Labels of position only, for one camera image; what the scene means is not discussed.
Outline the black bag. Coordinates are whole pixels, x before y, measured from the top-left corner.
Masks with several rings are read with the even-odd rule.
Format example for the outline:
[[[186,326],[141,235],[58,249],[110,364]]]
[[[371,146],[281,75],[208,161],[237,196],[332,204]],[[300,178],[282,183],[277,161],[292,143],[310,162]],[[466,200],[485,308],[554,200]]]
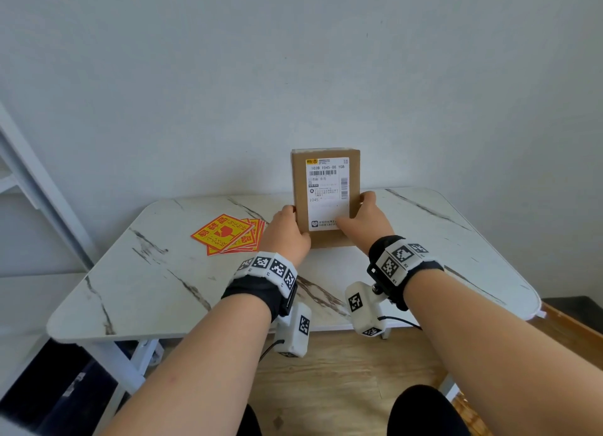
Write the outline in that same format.
[[[0,399],[0,417],[35,436],[93,436],[116,388],[84,348],[49,340]]]

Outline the brown cardboard box white label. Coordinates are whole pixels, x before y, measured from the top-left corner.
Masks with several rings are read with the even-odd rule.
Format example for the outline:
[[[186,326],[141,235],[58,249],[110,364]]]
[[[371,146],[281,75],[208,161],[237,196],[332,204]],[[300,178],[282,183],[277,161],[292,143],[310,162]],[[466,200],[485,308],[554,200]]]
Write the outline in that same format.
[[[352,148],[291,151],[296,222],[312,249],[352,246],[335,219],[358,213],[360,165],[361,152]]]

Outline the black mat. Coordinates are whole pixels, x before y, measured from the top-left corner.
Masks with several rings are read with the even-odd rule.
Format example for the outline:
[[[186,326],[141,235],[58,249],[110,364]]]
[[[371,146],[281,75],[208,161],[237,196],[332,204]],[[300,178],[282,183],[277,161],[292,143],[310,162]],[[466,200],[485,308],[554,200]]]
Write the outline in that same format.
[[[588,296],[548,297],[542,301],[603,335],[603,307]]]

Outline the person's left hand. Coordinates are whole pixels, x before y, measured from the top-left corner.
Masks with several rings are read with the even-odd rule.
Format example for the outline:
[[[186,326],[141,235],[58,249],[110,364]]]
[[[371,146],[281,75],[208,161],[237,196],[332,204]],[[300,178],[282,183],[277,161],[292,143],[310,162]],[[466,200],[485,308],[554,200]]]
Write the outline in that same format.
[[[297,226],[281,224],[281,210],[277,211],[273,220],[265,227],[259,243],[259,250],[277,253],[286,258],[295,269],[305,260],[311,249],[311,237],[300,232]]]

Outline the pile of yellow red stickers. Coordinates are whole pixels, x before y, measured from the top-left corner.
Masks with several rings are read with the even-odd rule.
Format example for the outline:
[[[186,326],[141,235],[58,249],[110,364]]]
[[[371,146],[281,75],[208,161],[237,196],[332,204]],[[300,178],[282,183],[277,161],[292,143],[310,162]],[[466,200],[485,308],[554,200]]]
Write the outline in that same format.
[[[239,219],[223,213],[198,229],[191,238],[206,248],[208,257],[255,252],[266,225],[263,219]]]

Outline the person's right hand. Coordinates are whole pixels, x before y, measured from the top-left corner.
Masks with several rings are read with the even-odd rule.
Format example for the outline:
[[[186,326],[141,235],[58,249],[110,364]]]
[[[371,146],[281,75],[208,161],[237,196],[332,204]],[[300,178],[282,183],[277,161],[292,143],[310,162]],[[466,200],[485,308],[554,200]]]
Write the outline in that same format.
[[[366,256],[374,242],[394,235],[394,230],[383,211],[376,204],[376,193],[366,191],[360,195],[361,205],[354,218],[360,221],[360,234],[346,236]]]

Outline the person's black trousers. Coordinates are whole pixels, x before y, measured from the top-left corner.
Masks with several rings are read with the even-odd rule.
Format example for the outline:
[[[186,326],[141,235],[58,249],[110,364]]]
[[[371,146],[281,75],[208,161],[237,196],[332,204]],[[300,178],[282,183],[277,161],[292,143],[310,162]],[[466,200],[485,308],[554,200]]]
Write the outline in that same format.
[[[413,385],[396,399],[387,436],[471,436],[461,415],[434,387]]]

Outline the black wristband with marker tags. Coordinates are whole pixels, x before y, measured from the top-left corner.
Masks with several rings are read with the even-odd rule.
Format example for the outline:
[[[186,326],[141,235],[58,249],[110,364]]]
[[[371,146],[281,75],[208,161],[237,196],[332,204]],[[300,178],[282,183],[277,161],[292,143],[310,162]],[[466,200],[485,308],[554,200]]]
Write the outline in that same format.
[[[412,277],[423,270],[444,271],[441,263],[420,243],[402,236],[384,236],[370,247],[367,273],[387,299],[401,311],[407,311],[404,289]]]
[[[279,253],[260,251],[243,261],[233,274],[221,299],[247,294],[263,301],[271,312],[271,320],[290,314],[297,292],[298,272]]]

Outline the person's right forearm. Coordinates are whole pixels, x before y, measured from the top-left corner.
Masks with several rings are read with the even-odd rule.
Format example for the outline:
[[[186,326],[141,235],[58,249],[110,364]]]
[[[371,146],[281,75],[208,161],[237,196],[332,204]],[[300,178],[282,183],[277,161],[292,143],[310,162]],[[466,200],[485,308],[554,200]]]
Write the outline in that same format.
[[[603,436],[603,371],[440,270],[404,301],[494,436]]]

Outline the white metal rack frame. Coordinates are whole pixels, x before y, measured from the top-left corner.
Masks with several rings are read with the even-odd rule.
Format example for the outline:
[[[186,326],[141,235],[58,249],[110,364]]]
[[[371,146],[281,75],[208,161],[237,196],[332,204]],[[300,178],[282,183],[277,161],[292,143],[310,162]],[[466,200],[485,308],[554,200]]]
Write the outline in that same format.
[[[101,258],[98,248],[2,101],[0,160],[7,167],[0,171],[0,195],[18,188],[83,267],[91,270]]]

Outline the person's left forearm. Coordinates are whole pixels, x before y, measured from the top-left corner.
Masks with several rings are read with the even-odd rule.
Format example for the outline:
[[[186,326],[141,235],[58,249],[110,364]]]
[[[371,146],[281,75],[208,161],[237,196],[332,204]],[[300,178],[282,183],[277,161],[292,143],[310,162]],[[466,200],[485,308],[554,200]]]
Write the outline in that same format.
[[[260,298],[221,300],[102,436],[235,436],[270,325],[271,311]]]

